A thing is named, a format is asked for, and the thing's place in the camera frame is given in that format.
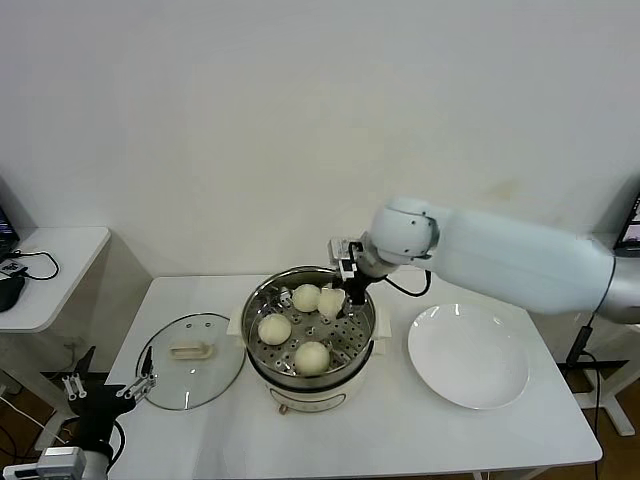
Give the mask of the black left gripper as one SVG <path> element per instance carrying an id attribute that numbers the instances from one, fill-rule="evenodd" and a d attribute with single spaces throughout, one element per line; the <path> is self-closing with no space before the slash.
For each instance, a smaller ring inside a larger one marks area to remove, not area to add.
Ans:
<path id="1" fill-rule="evenodd" d="M 61 377 L 67 399 L 71 400 L 71 411 L 77 416 L 69 445 L 84 451 L 112 453 L 110 440 L 117 418 L 132 411 L 136 406 L 134 399 L 145 398 L 156 386 L 153 348 L 145 349 L 137 376 L 130 385 L 90 385 L 85 389 L 83 379 L 89 373 L 95 350 L 91 346 L 73 371 Z"/>

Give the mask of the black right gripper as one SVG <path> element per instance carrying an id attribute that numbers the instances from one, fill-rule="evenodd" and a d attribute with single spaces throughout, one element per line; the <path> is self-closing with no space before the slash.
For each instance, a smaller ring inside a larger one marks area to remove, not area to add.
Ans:
<path id="1" fill-rule="evenodd" d="M 327 284 L 327 288 L 340 289 L 346 293 L 336 318 L 356 319 L 364 307 L 368 287 L 384 280 L 385 277 L 371 277 L 362 272 L 356 272 L 353 277 L 346 280 L 340 277 L 332 278 Z"/>

